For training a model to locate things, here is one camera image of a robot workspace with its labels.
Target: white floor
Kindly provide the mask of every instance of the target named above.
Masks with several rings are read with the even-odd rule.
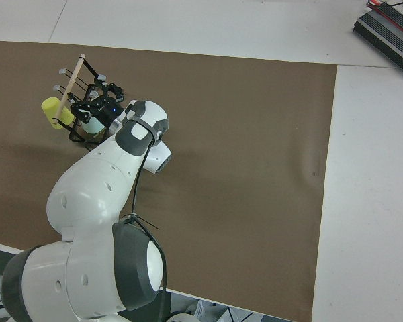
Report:
[[[366,11],[365,0],[0,0],[0,40],[342,65],[313,322],[403,321],[403,74],[352,34]]]

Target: white shell of robot arm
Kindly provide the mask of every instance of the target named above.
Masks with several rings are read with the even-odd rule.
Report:
[[[124,113],[119,126],[112,129],[111,137],[73,164],[50,193],[46,212],[51,226],[62,235],[62,241],[28,250],[26,258],[21,253],[20,263],[13,263],[14,267],[21,266],[19,287],[23,299],[20,299],[22,304],[13,300],[7,304],[15,305],[17,313],[28,314],[33,322],[127,321],[116,313],[125,308],[134,309],[130,307],[139,298],[145,303],[149,297],[153,299],[161,285],[163,263],[158,248],[144,233],[143,243],[139,242],[140,236],[132,239],[133,235],[140,234],[139,229],[131,225],[122,227],[117,222],[152,144],[154,129],[157,140],[150,150],[152,158],[165,159],[159,165],[153,162],[148,170],[158,172],[170,158],[169,149],[159,144],[169,126],[167,114],[150,101],[134,102]],[[120,233],[127,233],[130,228],[135,231],[118,243],[117,227],[123,228]],[[132,243],[142,244],[144,249],[139,252],[140,245],[131,248]],[[118,282],[125,284],[132,276],[139,275],[126,271],[125,261],[133,249],[135,263],[130,266],[134,265],[137,272],[146,271],[144,280],[137,276],[134,284],[140,288],[140,297],[134,296],[136,289],[131,291],[133,294],[125,294],[127,288]],[[121,268],[117,266],[118,257],[124,263],[118,264]],[[7,288],[11,292],[15,287],[10,284]],[[10,313],[18,322],[17,314]]]

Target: brown cardboard sheet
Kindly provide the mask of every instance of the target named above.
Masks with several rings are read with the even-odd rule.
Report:
[[[82,53],[169,114],[173,158],[143,173],[137,204],[161,228],[168,287],[310,321],[334,65],[0,42],[0,244],[59,240],[46,200],[86,151],[40,104]]]

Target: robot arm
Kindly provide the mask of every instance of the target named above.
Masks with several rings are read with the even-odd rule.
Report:
[[[140,168],[155,173],[170,159],[161,141],[167,114],[133,101],[109,126],[111,136],[50,193],[48,220],[62,240],[16,255],[3,273],[3,304],[16,322],[127,321],[116,313],[148,304],[159,291],[158,244],[119,214]]]

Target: wooden stick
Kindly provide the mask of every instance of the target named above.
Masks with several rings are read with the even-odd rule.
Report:
[[[84,59],[85,59],[84,54],[79,56],[78,63],[76,63],[76,67],[73,70],[72,77],[70,77],[69,83],[66,86],[66,90],[64,91],[64,94],[62,95],[60,105],[58,106],[58,109],[56,110],[54,118],[52,118],[53,124],[57,124],[58,122],[56,119],[60,119],[60,117],[61,117],[62,109],[64,109],[64,104],[67,101],[67,94],[72,90],[72,87],[76,81],[76,78],[78,77],[78,73],[82,67]]]

